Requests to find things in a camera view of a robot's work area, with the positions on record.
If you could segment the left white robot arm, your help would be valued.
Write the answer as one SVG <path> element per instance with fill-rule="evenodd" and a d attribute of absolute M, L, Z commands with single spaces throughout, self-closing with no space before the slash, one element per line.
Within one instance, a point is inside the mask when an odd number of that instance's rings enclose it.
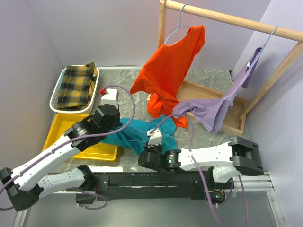
<path fill-rule="evenodd" d="M 14 169 L 2 169 L 1 191 L 6 191 L 12 208 L 15 211 L 26 210 L 39 199 L 65 189 L 95 189 L 97 180 L 87 165 L 80 165 L 61 174 L 52 175 L 50 171 L 72 156 L 98 144 L 119 126 L 119 106 L 99 105 L 93 115 L 74 123 L 53 145 L 30 161 Z"/>

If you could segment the blue wire hanger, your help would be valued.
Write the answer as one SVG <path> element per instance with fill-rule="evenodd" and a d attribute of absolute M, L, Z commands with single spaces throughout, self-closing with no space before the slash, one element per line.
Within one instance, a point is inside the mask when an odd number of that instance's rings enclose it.
<path fill-rule="evenodd" d="M 131 123 L 122 130 L 122 133 L 125 135 L 128 141 L 131 142 L 147 142 L 148 137 L 146 132 L 140 128 L 137 124 Z"/>

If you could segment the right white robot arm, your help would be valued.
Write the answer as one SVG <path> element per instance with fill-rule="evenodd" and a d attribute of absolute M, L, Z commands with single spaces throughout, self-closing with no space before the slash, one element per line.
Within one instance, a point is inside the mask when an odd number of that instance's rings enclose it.
<path fill-rule="evenodd" d="M 258 144 L 241 137 L 233 137 L 231 141 L 213 147 L 173 149 L 165 153 L 161 145 L 146 145 L 139 155 L 138 164 L 162 173 L 209 166 L 211 174 L 207 183 L 214 189 L 237 175 L 264 174 Z"/>

